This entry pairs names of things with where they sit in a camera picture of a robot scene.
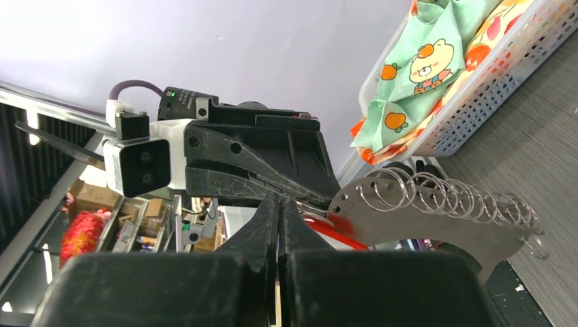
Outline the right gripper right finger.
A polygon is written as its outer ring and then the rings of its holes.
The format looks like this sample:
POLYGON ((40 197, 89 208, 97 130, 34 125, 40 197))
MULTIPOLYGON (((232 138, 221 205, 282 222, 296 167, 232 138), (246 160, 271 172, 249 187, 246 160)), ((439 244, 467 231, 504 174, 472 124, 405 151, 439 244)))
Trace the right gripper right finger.
POLYGON ((493 326, 478 279, 431 251, 337 251, 293 201, 279 214, 285 326, 493 326))

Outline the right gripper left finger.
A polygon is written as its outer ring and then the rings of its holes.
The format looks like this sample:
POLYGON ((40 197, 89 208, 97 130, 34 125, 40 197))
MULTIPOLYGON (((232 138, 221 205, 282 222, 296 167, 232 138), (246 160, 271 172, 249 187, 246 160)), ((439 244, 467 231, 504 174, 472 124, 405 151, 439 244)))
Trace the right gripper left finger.
POLYGON ((279 196, 215 251, 76 256, 49 286, 33 326, 270 326, 279 196))

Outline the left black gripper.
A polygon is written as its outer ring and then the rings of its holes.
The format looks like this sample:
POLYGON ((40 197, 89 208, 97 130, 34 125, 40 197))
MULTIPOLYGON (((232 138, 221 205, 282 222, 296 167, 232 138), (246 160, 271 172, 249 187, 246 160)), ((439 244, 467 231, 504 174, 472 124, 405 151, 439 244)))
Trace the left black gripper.
POLYGON ((327 206, 339 191, 320 122, 308 113, 197 104, 197 119, 184 129, 191 196, 261 200, 276 193, 327 206))

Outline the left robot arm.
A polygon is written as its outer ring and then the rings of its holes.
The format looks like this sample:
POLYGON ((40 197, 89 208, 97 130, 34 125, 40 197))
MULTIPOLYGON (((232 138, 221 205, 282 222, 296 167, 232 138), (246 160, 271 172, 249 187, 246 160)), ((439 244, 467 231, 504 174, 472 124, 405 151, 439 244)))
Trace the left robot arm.
POLYGON ((260 200, 269 192, 325 208, 339 183, 317 118, 168 87, 151 133, 170 146, 169 187, 193 197, 260 200))

